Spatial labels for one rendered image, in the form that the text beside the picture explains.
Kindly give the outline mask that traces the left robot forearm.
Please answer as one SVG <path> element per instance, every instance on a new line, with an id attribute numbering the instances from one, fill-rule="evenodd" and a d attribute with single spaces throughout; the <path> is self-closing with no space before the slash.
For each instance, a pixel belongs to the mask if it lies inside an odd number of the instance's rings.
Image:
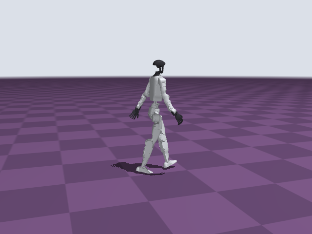
<path id="1" fill-rule="evenodd" d="M 144 93 L 143 93 L 142 96 L 141 96 L 140 101 L 138 102 L 138 105 L 136 106 L 136 108 L 139 109 L 143 105 L 145 100 L 146 100 L 146 97 L 144 96 Z"/>

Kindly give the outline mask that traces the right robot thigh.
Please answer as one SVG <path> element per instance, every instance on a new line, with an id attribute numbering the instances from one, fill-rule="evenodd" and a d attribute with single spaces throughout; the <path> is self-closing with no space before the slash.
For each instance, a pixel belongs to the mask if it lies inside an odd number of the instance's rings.
<path id="1" fill-rule="evenodd" d="M 152 114 L 152 122 L 155 122 L 152 127 L 152 138 L 145 140 L 145 145 L 148 140 L 152 141 L 153 145 L 157 141 L 162 129 L 162 116 L 158 112 L 154 112 Z"/>

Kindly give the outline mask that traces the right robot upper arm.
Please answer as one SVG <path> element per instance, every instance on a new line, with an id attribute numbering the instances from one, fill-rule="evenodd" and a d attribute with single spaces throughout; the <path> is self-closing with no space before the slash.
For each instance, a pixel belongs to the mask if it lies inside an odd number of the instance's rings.
<path id="1" fill-rule="evenodd" d="M 161 95 L 163 98 L 164 94 L 166 94 L 166 79 L 165 78 L 158 78 L 158 84 L 160 85 Z M 168 95 L 168 97 L 169 97 L 169 95 Z"/>

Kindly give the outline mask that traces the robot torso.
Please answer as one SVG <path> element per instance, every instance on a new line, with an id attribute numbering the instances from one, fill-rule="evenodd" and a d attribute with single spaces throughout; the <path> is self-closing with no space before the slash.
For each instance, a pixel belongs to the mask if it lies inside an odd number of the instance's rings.
<path id="1" fill-rule="evenodd" d="M 159 76 L 151 76 L 150 78 L 150 100 L 154 101 L 149 107 L 148 115 L 152 117 L 154 112 L 160 112 L 159 103 L 157 101 L 162 101 L 162 95 L 160 90 L 160 85 L 158 84 L 158 78 L 163 78 L 161 75 Z"/>

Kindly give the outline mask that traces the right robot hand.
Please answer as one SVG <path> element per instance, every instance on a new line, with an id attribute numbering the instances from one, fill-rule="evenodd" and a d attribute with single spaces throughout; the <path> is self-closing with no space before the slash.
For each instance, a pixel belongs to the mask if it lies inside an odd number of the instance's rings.
<path id="1" fill-rule="evenodd" d="M 175 116 L 177 122 L 178 122 L 178 125 L 180 125 L 182 122 L 183 122 L 183 116 L 178 114 L 177 112 L 174 114 L 173 112 L 171 112 L 173 116 Z"/>

